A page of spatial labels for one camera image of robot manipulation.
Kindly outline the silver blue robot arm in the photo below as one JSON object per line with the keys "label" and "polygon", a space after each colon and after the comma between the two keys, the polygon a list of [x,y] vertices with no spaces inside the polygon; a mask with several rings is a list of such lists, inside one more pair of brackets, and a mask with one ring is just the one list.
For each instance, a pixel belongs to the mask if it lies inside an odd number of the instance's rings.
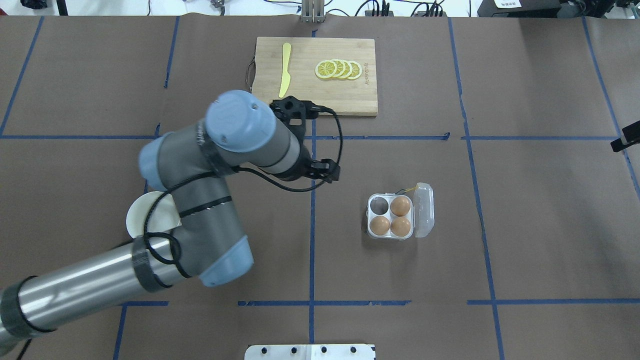
{"label": "silver blue robot arm", "polygon": [[194,125],[142,148],[138,166],[151,192],[126,214],[131,240],[1,292],[1,354],[82,317],[189,278],[230,283],[253,267],[247,233],[226,178],[251,173],[292,193],[336,182],[338,159],[311,158],[306,121],[338,113],[295,96],[270,104],[252,93],[222,93]]}

